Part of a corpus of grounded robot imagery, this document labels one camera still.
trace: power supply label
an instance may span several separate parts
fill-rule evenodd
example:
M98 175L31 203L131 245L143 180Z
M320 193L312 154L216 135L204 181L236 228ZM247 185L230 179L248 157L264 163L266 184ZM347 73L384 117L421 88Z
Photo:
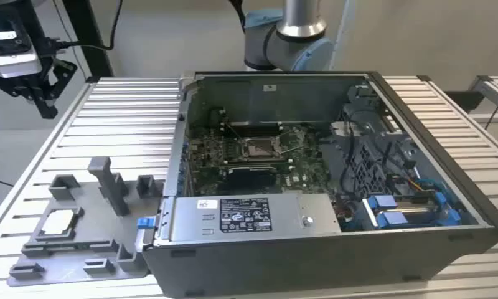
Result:
M271 232L272 214L268 198L236 198L220 201L223 232Z

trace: yellow wire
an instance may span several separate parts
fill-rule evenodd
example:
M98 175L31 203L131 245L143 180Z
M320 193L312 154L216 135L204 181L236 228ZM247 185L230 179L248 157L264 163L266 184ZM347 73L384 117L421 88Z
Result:
M408 179L408 181L413 185L413 187L416 187L420 191L424 191L424 189L421 188L421 186L419 186L415 181L412 181L411 179Z

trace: motherboard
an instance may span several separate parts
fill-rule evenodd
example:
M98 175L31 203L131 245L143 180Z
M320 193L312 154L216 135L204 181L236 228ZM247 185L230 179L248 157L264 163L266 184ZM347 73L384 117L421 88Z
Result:
M333 194L319 146L323 135L307 123L222 123L196 129L190 141L194 195Z

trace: sticker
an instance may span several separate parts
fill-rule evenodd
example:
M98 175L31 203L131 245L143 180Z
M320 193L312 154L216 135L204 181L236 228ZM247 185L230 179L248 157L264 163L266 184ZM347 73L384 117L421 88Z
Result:
M271 232L272 215L268 198L220 200L223 232Z
M199 209L218 209L218 200L216 199L200 199L198 201Z
M263 91L266 91L266 92L276 92L278 91L278 85L276 84L264 85Z

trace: sheet metal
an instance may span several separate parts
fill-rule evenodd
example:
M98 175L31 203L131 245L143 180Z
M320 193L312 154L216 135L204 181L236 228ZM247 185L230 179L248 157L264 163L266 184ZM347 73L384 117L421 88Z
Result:
M385 77L443 146L498 208L498 142L432 82ZM155 174L164 179L179 105L178 80L104 78L90 85L63 117L40 153L0 208L0 298L164 298L155 278L11 288L8 271L44 212L56 174L87 172L88 157L110 155L124 179ZM236 296L250 298L498 298L498 244L457 259L436 278L306 292Z

